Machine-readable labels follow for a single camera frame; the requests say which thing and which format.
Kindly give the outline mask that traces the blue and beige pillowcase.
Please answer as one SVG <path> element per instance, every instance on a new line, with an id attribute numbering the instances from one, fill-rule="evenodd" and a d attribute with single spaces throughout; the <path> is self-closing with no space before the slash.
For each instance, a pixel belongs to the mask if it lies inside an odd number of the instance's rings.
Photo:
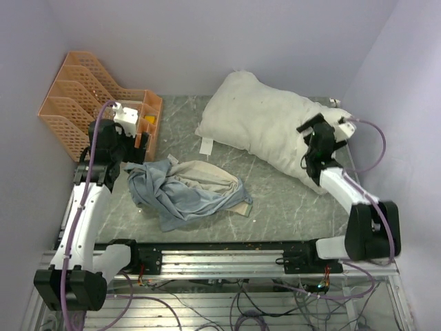
<path id="1" fill-rule="evenodd" d="M 129 163 L 125 172 L 133 202 L 158 212 L 162 232 L 183 228 L 221 210 L 247 217 L 252 209 L 253 199 L 243 181 L 204 161 Z"/>

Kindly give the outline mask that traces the white pillow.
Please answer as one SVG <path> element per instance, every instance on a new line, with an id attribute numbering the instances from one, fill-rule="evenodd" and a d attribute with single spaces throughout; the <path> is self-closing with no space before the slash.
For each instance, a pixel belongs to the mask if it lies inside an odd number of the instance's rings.
<path id="1" fill-rule="evenodd" d="M 266 86 L 248 71 L 235 71 L 209 100 L 195 133 L 246 150 L 315 193 L 325 194 L 300 167 L 307 145 L 297 128 L 317 114 L 332 126 L 351 116 L 343 109 Z"/>

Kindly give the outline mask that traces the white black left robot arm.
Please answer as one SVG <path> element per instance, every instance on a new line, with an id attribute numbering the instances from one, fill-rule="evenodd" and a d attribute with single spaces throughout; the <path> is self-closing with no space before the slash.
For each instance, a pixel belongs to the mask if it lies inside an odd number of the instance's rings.
<path id="1" fill-rule="evenodd" d="M 132 274 L 141 265 L 133 239 L 113 239 L 95 254 L 97 234 L 122 163 L 142 163 L 149 135 L 130 136 L 111 119 L 93 121 L 89 146 L 81 149 L 74 187 L 65 214 L 65 230 L 50 265 L 39 269 L 34 286 L 52 311 L 97 311 L 107 286 L 119 273 Z"/>

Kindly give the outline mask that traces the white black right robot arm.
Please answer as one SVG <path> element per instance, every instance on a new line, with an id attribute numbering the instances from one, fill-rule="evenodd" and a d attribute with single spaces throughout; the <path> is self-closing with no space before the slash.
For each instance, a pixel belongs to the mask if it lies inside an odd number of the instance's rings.
<path id="1" fill-rule="evenodd" d="M 345 235 L 316 241 L 316 249 L 304 255 L 308 271 L 317 273 L 329 259 L 369 261 L 385 259 L 392 263 L 400 254 L 400 224 L 397 205 L 381 201 L 356 183 L 333 153 L 345 146 L 355 132 L 355 118 L 340 118 L 330 123 L 322 114 L 297 128 L 310 131 L 304 140 L 307 151 L 300 164 L 308 177 L 344 208 L 349 216 Z"/>

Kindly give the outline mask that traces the yellow object in organizer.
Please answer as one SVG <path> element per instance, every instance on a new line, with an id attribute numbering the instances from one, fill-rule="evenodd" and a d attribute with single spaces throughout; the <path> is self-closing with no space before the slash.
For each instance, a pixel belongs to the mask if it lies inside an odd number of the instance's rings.
<path id="1" fill-rule="evenodd" d="M 144 116 L 144 119 L 146 121 L 148 121 L 149 123 L 151 123 L 152 125 L 156 124 L 156 116 L 154 116 L 154 115 L 146 115 L 146 116 Z"/>

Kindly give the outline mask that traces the white paper tag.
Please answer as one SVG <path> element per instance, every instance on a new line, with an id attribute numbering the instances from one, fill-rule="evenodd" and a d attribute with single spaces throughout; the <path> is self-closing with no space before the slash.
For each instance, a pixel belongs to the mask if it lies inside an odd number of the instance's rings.
<path id="1" fill-rule="evenodd" d="M 203 137 L 201 140 L 199 153 L 210 156 L 212 154 L 213 144 L 214 144 L 213 139 Z"/>

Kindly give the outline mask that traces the orange plastic file organizer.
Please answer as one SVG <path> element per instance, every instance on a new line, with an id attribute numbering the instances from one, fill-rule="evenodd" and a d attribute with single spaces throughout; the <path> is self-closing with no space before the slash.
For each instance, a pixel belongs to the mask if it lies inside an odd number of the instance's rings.
<path id="1" fill-rule="evenodd" d="M 109 100 L 138 111 L 141 119 L 136 133 L 150 134 L 145 160 L 153 161 L 156 156 L 162 98 L 151 90 L 121 87 L 91 52 L 71 51 L 67 54 L 40 108 L 39 117 L 61 142 L 71 159 L 78 161 L 84 148 L 89 145 L 89 124 Z M 156 116 L 156 124 L 146 121 L 146 115 Z"/>

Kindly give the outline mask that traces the aluminium mounting rail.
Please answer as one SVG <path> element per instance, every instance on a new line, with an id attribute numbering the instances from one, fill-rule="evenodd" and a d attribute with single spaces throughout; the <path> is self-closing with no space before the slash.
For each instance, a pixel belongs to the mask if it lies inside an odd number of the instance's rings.
<path id="1" fill-rule="evenodd" d="M 140 243 L 144 275 L 162 279 L 278 278 L 341 274 L 337 259 L 319 259 L 314 241 Z"/>

